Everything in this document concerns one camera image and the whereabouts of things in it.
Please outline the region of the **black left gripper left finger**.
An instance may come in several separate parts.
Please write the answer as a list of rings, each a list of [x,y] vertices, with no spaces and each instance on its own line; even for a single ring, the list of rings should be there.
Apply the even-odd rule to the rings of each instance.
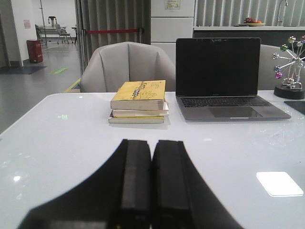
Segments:
[[[127,140],[86,180],[33,208],[20,229],[148,229],[151,154]]]

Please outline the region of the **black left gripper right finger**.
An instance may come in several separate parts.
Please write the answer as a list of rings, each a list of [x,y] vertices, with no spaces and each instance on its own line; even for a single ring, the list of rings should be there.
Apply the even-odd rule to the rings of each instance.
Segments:
[[[201,177],[182,141],[157,143],[152,187],[154,229],[242,228]]]

